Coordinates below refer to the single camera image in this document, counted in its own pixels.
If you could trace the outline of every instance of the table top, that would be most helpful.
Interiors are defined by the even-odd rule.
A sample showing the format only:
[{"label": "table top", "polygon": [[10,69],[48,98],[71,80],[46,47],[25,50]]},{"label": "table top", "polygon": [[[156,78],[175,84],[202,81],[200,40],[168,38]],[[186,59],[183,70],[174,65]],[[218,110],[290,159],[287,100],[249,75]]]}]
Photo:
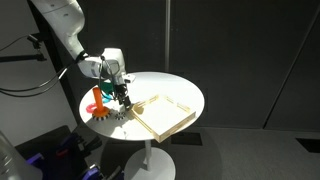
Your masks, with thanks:
[{"label": "table top", "polygon": [[[157,94],[162,94],[196,111],[195,118],[176,132],[190,126],[201,115],[204,108],[204,97],[200,89],[192,82],[176,75],[161,72],[130,74],[136,77],[132,83],[127,84],[128,95],[132,104],[147,100]],[[82,121],[93,131],[120,140],[140,141],[154,139],[153,135],[129,114],[122,120],[117,120],[113,115],[103,121],[93,119],[92,114],[88,113],[86,108],[94,102],[93,92],[90,89],[82,98],[79,107]],[[118,102],[110,101],[103,105],[113,109],[115,103]]]}]

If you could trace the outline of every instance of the gray floor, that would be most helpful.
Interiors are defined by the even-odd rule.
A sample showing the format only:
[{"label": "gray floor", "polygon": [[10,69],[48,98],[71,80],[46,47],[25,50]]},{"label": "gray floor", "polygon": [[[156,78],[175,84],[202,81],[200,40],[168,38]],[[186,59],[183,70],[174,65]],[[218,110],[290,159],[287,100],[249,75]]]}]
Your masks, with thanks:
[{"label": "gray floor", "polygon": [[[79,126],[76,131],[90,140],[96,134]],[[176,180],[319,180],[320,154],[308,152],[296,138],[320,139],[320,133],[189,127],[200,133],[202,146],[152,142],[170,154]],[[109,175],[144,147],[143,142],[126,142],[100,136],[104,144],[86,160],[99,164]]]}]

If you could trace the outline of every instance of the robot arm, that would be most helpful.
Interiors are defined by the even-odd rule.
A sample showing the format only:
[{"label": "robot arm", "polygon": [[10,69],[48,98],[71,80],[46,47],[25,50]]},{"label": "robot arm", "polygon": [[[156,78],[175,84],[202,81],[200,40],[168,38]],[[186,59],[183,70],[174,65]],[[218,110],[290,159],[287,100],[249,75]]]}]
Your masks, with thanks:
[{"label": "robot arm", "polygon": [[124,103],[128,109],[131,103],[124,92],[126,71],[122,51],[106,48],[100,57],[91,57],[85,53],[77,37],[85,22],[78,2],[76,0],[31,1],[50,24],[72,58],[78,62],[81,72],[91,78],[99,78],[100,72],[102,78],[112,78],[119,104]]}]

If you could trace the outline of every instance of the orange toy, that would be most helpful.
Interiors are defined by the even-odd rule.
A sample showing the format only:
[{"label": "orange toy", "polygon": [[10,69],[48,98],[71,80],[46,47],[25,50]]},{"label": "orange toy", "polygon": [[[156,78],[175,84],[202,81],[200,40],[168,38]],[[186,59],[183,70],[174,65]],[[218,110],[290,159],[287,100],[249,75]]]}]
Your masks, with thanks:
[{"label": "orange toy", "polygon": [[98,119],[107,117],[110,110],[107,107],[104,107],[102,104],[100,88],[94,87],[92,90],[97,105],[97,108],[93,110],[92,116]]}]

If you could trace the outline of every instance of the table pedestal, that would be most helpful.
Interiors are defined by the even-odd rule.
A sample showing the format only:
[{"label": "table pedestal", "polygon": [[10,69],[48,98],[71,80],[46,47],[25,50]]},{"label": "table pedestal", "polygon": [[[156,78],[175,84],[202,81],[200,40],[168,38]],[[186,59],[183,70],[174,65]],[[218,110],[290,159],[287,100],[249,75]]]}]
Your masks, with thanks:
[{"label": "table pedestal", "polygon": [[176,168],[168,153],[151,147],[146,141],[146,148],[135,152],[124,169],[125,180],[174,180]]}]

